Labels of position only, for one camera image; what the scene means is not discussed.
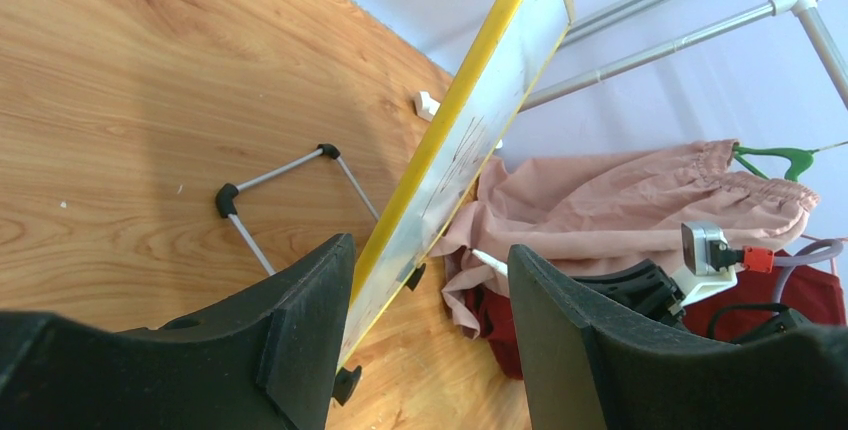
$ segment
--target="black plastic joint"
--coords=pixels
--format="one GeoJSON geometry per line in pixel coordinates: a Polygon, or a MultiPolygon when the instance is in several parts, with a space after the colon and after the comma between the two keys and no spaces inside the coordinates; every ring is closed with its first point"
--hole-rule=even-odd
{"type": "Polygon", "coordinates": [[[424,276],[424,270],[426,269],[427,264],[422,263],[420,267],[413,270],[412,275],[410,275],[409,278],[406,279],[406,283],[404,284],[406,285],[406,288],[414,292],[415,288],[418,286],[418,282],[421,281],[421,277],[424,276]]]}
{"type": "Polygon", "coordinates": [[[238,196],[238,187],[232,183],[225,183],[218,194],[215,195],[215,208],[218,209],[218,215],[221,218],[227,218],[230,215],[238,215],[236,211],[235,198],[238,196]]]}
{"type": "Polygon", "coordinates": [[[332,143],[319,143],[318,148],[324,151],[324,156],[330,157],[333,160],[342,156],[342,152],[332,143]]]}
{"type": "Polygon", "coordinates": [[[339,405],[344,406],[350,400],[361,378],[362,367],[359,365],[352,372],[346,368],[339,370],[339,373],[336,374],[336,380],[333,382],[333,398],[339,402],[339,405]]]}

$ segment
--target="wood grain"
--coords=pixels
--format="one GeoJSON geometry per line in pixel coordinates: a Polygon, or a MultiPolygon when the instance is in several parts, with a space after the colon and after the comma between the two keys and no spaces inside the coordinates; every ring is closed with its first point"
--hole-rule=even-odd
{"type": "MultiPolygon", "coordinates": [[[[450,78],[348,0],[2,0],[0,307],[158,327],[264,277],[213,196],[338,145],[378,208],[450,78]]],[[[316,160],[239,197],[278,267],[373,222],[316,160]]],[[[354,355],[330,428],[523,428],[521,384],[442,311],[438,270],[354,355]]]]}

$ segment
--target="red bag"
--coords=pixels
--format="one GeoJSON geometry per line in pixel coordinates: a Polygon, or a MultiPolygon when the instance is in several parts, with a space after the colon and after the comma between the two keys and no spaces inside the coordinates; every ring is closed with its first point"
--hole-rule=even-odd
{"type": "MultiPolygon", "coordinates": [[[[778,255],[788,255],[784,251],[778,255]]],[[[739,283],[730,290],[686,307],[683,323],[697,335],[706,336],[707,324],[715,313],[738,303],[770,303],[778,270],[771,273],[741,272],[739,283]]],[[[839,277],[802,265],[795,268],[783,291],[784,303],[813,323],[845,325],[845,302],[839,277]]],[[[715,339],[724,342],[748,333],[771,318],[769,312],[736,311],[721,317],[715,339]]]]}

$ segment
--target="black plastic part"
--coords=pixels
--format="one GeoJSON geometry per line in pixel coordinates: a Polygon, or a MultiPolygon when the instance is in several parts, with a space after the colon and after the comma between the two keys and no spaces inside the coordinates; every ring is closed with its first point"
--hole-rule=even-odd
{"type": "Polygon", "coordinates": [[[733,250],[724,242],[710,242],[710,264],[713,268],[728,268],[733,269],[737,263],[742,263],[745,259],[744,250],[733,250]]]}
{"type": "Polygon", "coordinates": [[[625,307],[670,327],[684,329],[686,312],[680,302],[685,295],[666,273],[651,260],[610,275],[580,277],[575,281],[625,307]]]}
{"type": "Polygon", "coordinates": [[[415,291],[415,287],[418,286],[418,282],[421,281],[421,277],[424,276],[424,271],[427,270],[427,264],[422,263],[420,267],[416,268],[412,271],[412,274],[409,275],[409,278],[406,279],[406,288],[415,291]]]}
{"type": "Polygon", "coordinates": [[[235,198],[238,196],[238,187],[232,183],[225,183],[218,193],[215,195],[215,208],[218,209],[218,215],[221,218],[227,218],[230,215],[238,215],[236,211],[235,198]]]}
{"type": "Polygon", "coordinates": [[[342,152],[332,143],[319,143],[318,148],[324,151],[325,157],[330,157],[333,160],[342,156],[342,152]]]}
{"type": "Polygon", "coordinates": [[[731,345],[645,318],[525,246],[507,264],[534,430],[848,428],[844,327],[731,345]]]}
{"type": "Polygon", "coordinates": [[[0,312],[0,428],[324,428],[353,284],[337,235],[159,330],[0,312]]]}
{"type": "Polygon", "coordinates": [[[362,367],[359,365],[352,372],[346,368],[339,370],[339,373],[336,374],[336,381],[333,384],[333,398],[339,402],[339,405],[344,406],[350,400],[361,378],[362,367]]]}

